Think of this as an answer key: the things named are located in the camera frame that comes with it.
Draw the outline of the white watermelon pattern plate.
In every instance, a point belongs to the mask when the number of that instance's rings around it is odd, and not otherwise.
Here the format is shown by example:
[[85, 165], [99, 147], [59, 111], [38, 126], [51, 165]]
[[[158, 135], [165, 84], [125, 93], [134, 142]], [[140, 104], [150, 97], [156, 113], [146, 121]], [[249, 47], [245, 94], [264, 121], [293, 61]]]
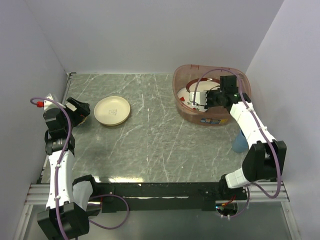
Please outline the white watermelon pattern plate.
[[193, 110], [197, 110], [199, 112], [204, 112], [204, 113], [208, 111], [208, 109], [205, 109], [204, 106], [201, 106], [199, 104], [193, 104], [190, 98], [190, 93], [187, 91], [185, 87], [178, 91], [177, 96], [183, 105]]

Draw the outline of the red rimmed cream plate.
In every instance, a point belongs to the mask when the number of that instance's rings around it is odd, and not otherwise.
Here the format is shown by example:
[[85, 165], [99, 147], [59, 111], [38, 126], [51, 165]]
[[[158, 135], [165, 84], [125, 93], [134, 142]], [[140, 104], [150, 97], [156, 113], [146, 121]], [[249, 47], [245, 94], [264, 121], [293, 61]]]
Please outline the red rimmed cream plate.
[[[191, 80], [190, 82], [187, 83], [186, 85], [186, 90], [190, 92], [194, 92], [196, 85], [198, 82], [198, 78]], [[208, 91], [210, 89], [214, 89], [220, 86], [220, 80], [215, 79], [215, 78], [207, 78], [204, 77], [201, 79], [201, 81], [198, 84], [197, 91], [202, 92], [202, 91]]]

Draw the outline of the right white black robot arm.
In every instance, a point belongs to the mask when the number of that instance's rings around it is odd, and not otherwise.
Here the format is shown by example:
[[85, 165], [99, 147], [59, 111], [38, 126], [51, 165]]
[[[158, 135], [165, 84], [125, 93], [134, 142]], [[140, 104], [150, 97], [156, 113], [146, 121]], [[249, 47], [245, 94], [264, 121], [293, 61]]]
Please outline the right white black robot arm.
[[248, 144], [248, 152], [241, 168], [225, 175], [225, 183], [219, 186], [219, 195], [230, 199], [236, 189], [254, 185], [262, 189], [259, 180], [277, 180], [275, 193], [263, 193], [270, 199], [278, 197], [281, 191], [281, 176], [284, 169], [287, 146], [276, 140], [264, 126], [250, 97], [243, 92], [241, 79], [235, 75], [220, 77], [220, 87], [206, 92], [206, 108], [222, 106], [238, 123]]

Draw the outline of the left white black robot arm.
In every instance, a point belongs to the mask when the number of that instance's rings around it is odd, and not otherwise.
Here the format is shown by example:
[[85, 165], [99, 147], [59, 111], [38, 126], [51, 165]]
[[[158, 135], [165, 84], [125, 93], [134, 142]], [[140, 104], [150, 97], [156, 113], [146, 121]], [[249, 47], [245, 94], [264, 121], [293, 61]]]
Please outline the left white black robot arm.
[[65, 104], [52, 95], [38, 98], [47, 126], [45, 152], [50, 164], [49, 195], [45, 211], [37, 223], [49, 240], [70, 240], [89, 232], [88, 201], [94, 201], [99, 188], [91, 175], [73, 180], [75, 138], [72, 129], [90, 115], [90, 105], [69, 97]]

